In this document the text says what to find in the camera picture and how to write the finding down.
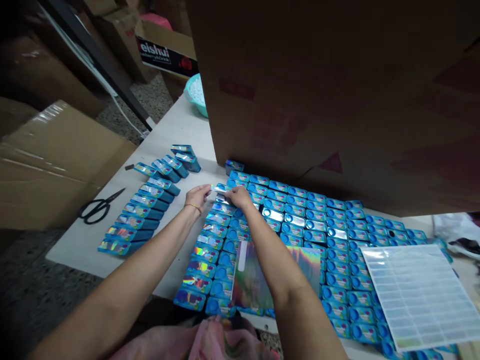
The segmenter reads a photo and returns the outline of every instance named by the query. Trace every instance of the white cable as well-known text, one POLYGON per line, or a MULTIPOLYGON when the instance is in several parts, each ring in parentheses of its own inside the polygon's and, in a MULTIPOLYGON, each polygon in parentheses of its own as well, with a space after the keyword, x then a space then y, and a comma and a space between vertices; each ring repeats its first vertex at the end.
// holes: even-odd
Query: white cable
MULTIPOLYGON (((57 31, 57 33, 60 34, 63 41, 68 45, 68 47, 76 55, 76 57, 80 59, 80 61, 93 73, 93 75, 98 79, 98 82, 104 87, 106 92, 111 96, 111 98, 113 99, 113 102, 115 103, 118 110, 120 110, 120 113, 123 115, 125 120, 131 125, 132 128, 134 128, 137 131, 137 133, 140 134, 142 139, 145 139, 144 133, 141 132, 135 125, 133 125, 132 122, 127 117, 127 115, 125 115, 124 111, 122 110, 119 103, 117 102, 117 99, 115 98, 118 96, 118 94, 109 84, 109 82, 97 70, 89 54, 83 48, 78 46, 74 41, 72 41, 72 39, 62 30, 62 28, 56 23, 56 21, 50 16, 50 14, 43 8, 43 6, 40 5, 40 7, 43 10, 43 13, 45 14, 46 18, 51 22, 51 24, 57 31)), ((79 17, 76 15, 75 17, 80 22, 80 24, 82 24, 83 28, 88 32, 88 30, 85 28, 85 25, 82 23, 79 17)))

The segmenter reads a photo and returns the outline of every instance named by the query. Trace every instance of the speckled floor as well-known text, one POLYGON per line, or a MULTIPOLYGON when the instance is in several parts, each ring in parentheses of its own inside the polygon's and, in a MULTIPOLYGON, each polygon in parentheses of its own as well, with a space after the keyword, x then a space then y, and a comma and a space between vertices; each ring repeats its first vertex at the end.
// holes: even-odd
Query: speckled floor
MULTIPOLYGON (((149 85, 135 84, 131 90, 156 123, 173 104, 161 75, 149 85)), ((139 144, 138 133, 113 101, 107 101, 98 122, 139 144)), ((119 104, 135 126, 144 131, 132 111, 121 100, 119 104)), ((5 359, 23 358, 102 282, 97 276, 45 259, 63 233, 25 231, 0 254, 0 353, 5 359)), ((260 335, 283 358, 279 337, 265 331, 260 335)))

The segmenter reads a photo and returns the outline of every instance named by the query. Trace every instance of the hand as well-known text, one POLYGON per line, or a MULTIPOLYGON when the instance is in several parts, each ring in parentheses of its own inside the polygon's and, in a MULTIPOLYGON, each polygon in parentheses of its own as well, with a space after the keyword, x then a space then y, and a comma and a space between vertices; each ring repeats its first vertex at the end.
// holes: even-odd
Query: hand
POLYGON ((225 196, 233 202, 236 207, 245 209, 249 205, 253 205, 252 198, 244 186, 237 186, 230 190, 225 196))
POLYGON ((212 192, 211 184, 205 184, 205 185, 194 187, 192 190, 186 193, 185 206, 187 206, 188 204, 195 204, 203 213, 205 208, 205 203, 207 202, 207 197, 210 195, 211 192, 212 192))

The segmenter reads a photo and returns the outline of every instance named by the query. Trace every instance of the woman's right hand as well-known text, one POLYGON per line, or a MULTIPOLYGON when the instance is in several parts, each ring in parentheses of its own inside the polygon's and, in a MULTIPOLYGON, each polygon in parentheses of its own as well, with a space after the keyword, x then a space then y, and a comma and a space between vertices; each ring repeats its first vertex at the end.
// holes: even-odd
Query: woman's right hand
POLYGON ((244 186, 234 187, 226 193, 225 196, 231 199, 233 204, 242 210, 253 204, 252 198, 244 186))

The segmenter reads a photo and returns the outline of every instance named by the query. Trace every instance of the gold bracelet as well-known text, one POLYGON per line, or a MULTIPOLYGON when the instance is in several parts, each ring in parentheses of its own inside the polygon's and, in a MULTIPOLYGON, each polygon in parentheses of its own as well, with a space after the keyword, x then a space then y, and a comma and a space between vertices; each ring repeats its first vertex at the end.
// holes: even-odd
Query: gold bracelet
POLYGON ((195 205, 195 204, 185 204, 185 206, 188 206, 188 205, 192 205, 194 208, 197 208, 198 211, 200 212, 200 215, 202 215, 202 210, 200 210, 200 208, 197 205, 195 205))

